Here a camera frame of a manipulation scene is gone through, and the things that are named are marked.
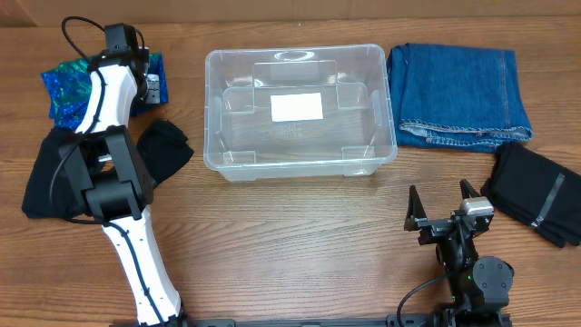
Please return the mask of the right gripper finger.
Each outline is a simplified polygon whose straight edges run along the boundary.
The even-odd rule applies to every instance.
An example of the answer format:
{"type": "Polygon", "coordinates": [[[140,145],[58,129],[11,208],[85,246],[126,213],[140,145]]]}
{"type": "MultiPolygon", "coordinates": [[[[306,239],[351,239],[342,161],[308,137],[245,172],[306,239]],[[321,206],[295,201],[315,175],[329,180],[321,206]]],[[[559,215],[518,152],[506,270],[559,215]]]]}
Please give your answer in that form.
{"type": "Polygon", "coordinates": [[[426,221],[427,215],[419,198],[417,188],[415,185],[409,187],[409,204],[406,215],[406,223],[418,223],[426,221]]]}
{"type": "Polygon", "coordinates": [[[472,187],[467,179],[462,179],[459,182],[460,191],[464,200],[470,198],[477,198],[480,194],[472,187]]]}

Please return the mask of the black cloth with tape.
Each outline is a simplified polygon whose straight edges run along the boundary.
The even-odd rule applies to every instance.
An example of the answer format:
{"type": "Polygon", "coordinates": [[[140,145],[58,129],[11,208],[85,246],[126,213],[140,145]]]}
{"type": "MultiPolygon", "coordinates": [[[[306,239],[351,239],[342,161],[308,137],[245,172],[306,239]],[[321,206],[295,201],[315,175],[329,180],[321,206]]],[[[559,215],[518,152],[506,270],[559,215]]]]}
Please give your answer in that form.
{"type": "Polygon", "coordinates": [[[181,170],[194,155],[187,144],[188,137],[175,124],[157,119],[142,133],[137,150],[153,179],[159,186],[181,170]]]}

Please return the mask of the blue green sequin cloth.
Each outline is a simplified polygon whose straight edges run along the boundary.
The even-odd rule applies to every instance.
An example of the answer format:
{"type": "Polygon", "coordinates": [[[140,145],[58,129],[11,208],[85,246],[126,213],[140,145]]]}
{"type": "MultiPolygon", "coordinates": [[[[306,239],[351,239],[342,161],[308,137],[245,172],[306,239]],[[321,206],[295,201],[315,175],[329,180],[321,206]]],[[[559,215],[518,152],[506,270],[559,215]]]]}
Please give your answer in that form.
{"type": "MultiPolygon", "coordinates": [[[[56,127],[74,130],[82,122],[92,91],[87,66],[88,63],[84,59],[76,59],[61,62],[56,68],[41,73],[51,99],[49,117],[54,120],[56,127]]],[[[150,66],[147,74],[155,74],[159,77],[158,88],[150,88],[153,95],[147,95],[147,102],[139,102],[132,109],[131,116],[147,113],[155,106],[169,102],[168,85],[161,53],[150,54],[150,66]]]]}

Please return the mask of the blue denim jeans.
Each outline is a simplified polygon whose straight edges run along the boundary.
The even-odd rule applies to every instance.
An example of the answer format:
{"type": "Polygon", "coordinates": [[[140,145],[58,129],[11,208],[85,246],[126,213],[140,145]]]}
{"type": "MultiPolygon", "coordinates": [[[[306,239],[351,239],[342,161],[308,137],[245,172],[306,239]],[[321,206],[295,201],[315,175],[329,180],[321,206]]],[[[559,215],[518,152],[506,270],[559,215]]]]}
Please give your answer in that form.
{"type": "Polygon", "coordinates": [[[398,145],[493,153],[534,136],[513,50],[397,45],[387,73],[398,145]]]}

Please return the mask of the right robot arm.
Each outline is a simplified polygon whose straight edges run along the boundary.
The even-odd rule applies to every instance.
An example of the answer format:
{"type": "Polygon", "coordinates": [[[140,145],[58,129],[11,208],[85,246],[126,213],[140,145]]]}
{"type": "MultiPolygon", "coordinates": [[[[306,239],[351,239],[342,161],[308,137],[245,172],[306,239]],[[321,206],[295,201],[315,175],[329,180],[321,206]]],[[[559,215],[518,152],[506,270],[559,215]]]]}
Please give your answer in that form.
{"type": "Polygon", "coordinates": [[[408,211],[404,222],[407,232],[419,232],[420,245],[434,244],[444,274],[424,282],[400,301],[396,320],[399,326],[510,326],[510,316],[502,309],[509,304],[514,269],[494,257],[481,257],[474,239],[489,230],[494,208],[470,183],[459,182],[462,202],[448,218],[430,220],[417,188],[409,187],[408,211]],[[442,303],[428,314],[404,315],[407,300],[417,292],[442,281],[448,283],[452,301],[442,303]]]}

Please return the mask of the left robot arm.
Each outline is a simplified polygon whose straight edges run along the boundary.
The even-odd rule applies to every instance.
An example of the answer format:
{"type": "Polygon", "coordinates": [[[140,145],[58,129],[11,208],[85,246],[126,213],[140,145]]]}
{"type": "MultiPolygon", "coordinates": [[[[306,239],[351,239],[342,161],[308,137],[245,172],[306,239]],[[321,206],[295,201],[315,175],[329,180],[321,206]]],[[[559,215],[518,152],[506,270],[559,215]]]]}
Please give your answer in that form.
{"type": "Polygon", "coordinates": [[[88,58],[92,90],[84,119],[59,147],[64,173],[85,224],[102,227],[131,287],[139,326],[190,326],[154,237],[153,179],[128,132],[145,97],[149,50],[131,25],[103,27],[106,47],[88,58]]]}

